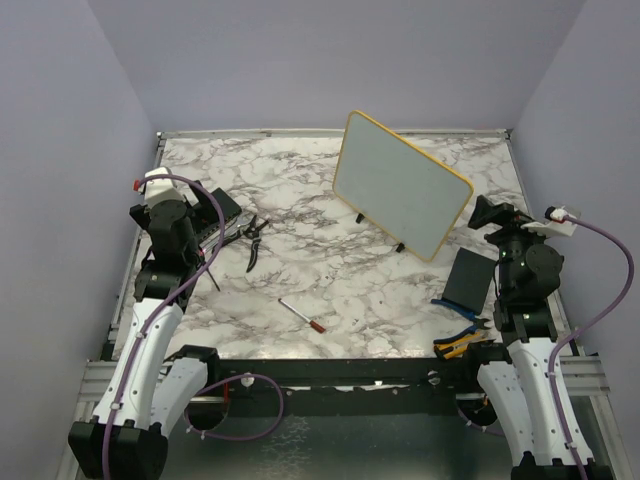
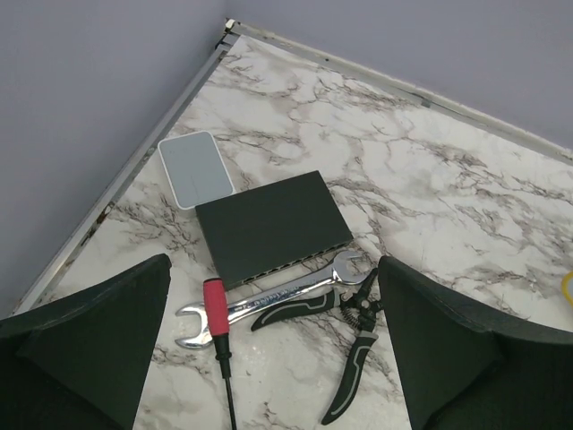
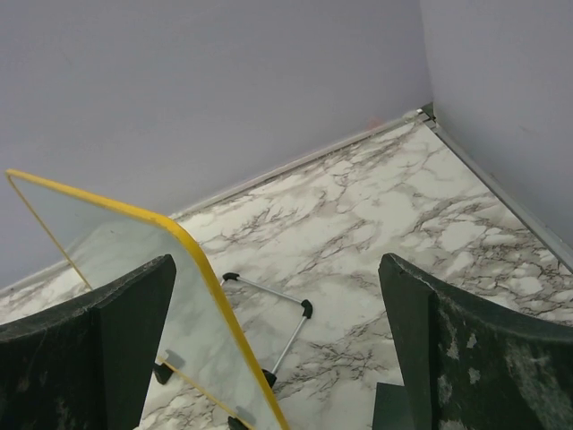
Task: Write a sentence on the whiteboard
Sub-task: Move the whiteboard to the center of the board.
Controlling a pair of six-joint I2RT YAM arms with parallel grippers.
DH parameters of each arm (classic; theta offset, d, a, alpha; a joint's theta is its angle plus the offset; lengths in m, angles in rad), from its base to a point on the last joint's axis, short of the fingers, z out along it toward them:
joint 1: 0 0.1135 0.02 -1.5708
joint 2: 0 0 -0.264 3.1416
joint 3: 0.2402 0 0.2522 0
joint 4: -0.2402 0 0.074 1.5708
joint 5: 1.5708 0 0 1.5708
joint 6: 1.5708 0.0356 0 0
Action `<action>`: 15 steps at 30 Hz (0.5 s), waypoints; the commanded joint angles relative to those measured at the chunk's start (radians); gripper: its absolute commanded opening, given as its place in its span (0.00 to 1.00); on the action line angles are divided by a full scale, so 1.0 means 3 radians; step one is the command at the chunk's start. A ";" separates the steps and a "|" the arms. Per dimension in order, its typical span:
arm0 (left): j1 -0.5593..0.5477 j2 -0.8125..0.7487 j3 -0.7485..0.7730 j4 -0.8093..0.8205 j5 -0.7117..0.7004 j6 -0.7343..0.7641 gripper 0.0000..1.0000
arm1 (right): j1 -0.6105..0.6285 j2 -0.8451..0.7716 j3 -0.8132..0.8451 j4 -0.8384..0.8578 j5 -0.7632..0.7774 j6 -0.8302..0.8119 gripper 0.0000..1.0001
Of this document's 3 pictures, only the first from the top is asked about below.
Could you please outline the white marker pen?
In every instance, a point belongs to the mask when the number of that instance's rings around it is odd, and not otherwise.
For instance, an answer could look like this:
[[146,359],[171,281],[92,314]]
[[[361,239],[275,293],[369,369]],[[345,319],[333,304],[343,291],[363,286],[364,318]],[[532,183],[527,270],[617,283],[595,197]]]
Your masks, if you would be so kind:
[[293,313],[296,317],[300,318],[301,320],[303,320],[304,322],[306,322],[313,330],[315,330],[316,332],[318,332],[319,334],[323,334],[326,329],[320,325],[319,323],[317,323],[315,320],[312,320],[311,318],[309,318],[307,315],[305,315],[304,313],[302,313],[301,311],[299,311],[298,309],[296,309],[294,306],[292,306],[291,304],[287,303],[285,300],[283,300],[282,298],[278,299],[278,302],[288,311],[290,311],[291,313]]

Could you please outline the yellow framed whiteboard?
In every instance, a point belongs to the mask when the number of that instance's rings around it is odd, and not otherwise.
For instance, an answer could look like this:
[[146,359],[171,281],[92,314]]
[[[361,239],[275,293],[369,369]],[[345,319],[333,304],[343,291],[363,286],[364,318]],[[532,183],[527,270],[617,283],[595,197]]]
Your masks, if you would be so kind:
[[471,200],[471,181],[365,113],[350,112],[335,195],[425,262]]

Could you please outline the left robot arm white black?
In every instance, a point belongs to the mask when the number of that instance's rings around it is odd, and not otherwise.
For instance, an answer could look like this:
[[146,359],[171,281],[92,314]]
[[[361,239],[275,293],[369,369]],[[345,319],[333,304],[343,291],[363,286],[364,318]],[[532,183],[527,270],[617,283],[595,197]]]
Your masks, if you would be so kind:
[[69,447],[88,479],[157,479],[169,437],[192,397],[210,394],[221,371],[207,360],[181,358],[161,374],[169,342],[199,277],[218,253],[204,253],[181,176],[157,169],[134,188],[144,202],[134,216],[151,239],[151,259],[136,279],[129,332],[104,394],[87,421],[76,421]]

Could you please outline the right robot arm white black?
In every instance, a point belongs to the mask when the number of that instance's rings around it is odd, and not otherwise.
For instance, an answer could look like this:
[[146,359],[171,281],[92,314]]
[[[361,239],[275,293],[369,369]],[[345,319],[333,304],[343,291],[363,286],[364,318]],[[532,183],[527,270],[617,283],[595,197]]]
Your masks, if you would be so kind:
[[562,234],[508,203],[479,196],[468,225],[496,231],[499,250],[493,319],[501,344],[459,367],[461,383],[487,395],[507,440],[514,479],[610,479],[576,419],[561,371],[561,345],[548,299],[560,286],[564,258],[547,245]]

